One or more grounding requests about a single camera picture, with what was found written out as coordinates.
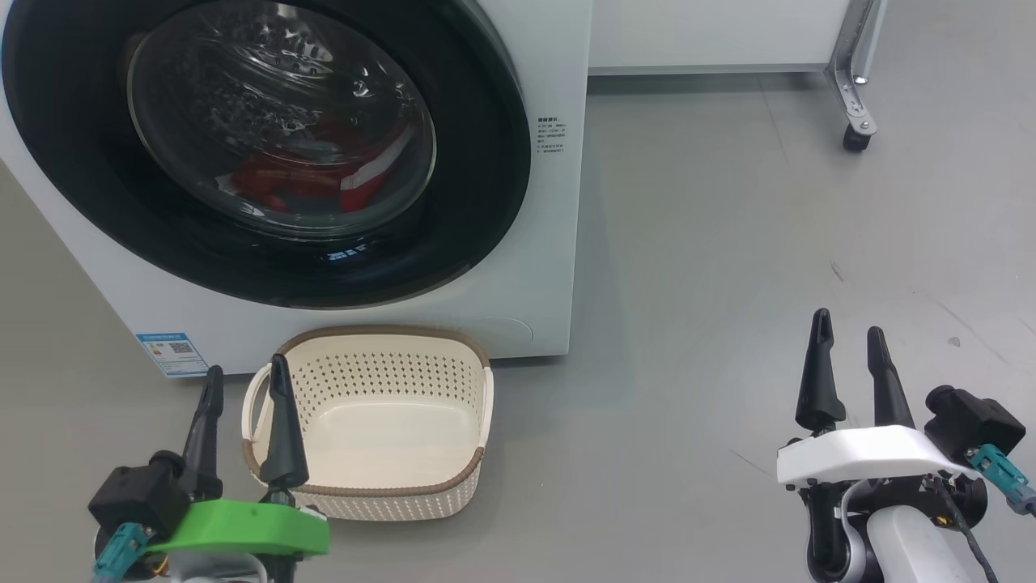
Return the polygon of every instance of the blue connector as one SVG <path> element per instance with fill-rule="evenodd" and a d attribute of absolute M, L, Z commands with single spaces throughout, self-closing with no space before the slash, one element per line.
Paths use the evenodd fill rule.
<path fill-rule="evenodd" d="M 147 548 L 150 538 L 144 527 L 136 523 L 123 524 L 108 542 L 100 557 L 93 563 L 91 583 L 119 583 Z"/>
<path fill-rule="evenodd" d="M 1036 491 L 1029 487 L 1029 478 L 997 446 L 985 444 L 968 451 L 968 461 L 982 477 L 992 483 L 1004 496 L 1007 505 L 1018 515 L 1036 515 Z"/>

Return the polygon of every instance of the plastic basket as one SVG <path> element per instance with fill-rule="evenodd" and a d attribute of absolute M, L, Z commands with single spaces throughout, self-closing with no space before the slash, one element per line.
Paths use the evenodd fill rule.
<path fill-rule="evenodd" d="M 422 328 L 328 328 L 278 351 L 291 370 L 310 480 L 300 506 L 361 521 L 440 519 L 471 500 L 493 412 L 493 374 L 466 339 Z M 241 411 L 244 460 L 258 479 L 272 403 L 252 379 Z"/>

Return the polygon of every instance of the black cable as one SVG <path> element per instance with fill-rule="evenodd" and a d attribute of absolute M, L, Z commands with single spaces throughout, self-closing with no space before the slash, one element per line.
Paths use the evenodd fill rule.
<path fill-rule="evenodd" d="M 971 529 L 968 528 L 968 523 L 965 521 L 965 517 L 960 514 L 960 508 L 957 508 L 957 504 L 953 501 L 953 497 L 950 496 L 949 491 L 946 490 L 946 485 L 943 484 L 943 479 L 936 476 L 936 490 L 939 491 L 939 496 L 946 503 L 946 507 L 949 508 L 950 515 L 953 516 L 953 522 L 956 523 L 957 528 L 960 529 L 960 533 L 965 535 L 968 540 L 968 546 L 971 547 L 972 554 L 975 555 L 975 560 L 978 564 L 982 565 L 982 571 L 985 572 L 985 578 L 989 583 L 999 583 L 997 581 L 997 574 L 992 572 L 992 565 L 989 564 L 989 559 L 985 558 L 982 553 L 982 549 L 978 546 L 978 541 L 975 541 L 975 535 L 971 533 Z"/>

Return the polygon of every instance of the front-load washing machine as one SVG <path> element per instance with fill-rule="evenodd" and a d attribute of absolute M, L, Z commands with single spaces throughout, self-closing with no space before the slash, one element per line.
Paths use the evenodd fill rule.
<path fill-rule="evenodd" d="M 0 0 L 0 156 L 168 376 L 569 349 L 593 0 Z"/>

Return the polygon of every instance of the caster wheel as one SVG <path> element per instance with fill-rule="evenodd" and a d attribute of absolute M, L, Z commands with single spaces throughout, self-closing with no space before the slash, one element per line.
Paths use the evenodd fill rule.
<path fill-rule="evenodd" d="M 842 137 L 842 147 L 848 151 L 863 151 L 870 145 L 870 136 L 857 134 L 853 125 L 845 127 L 845 136 Z"/>

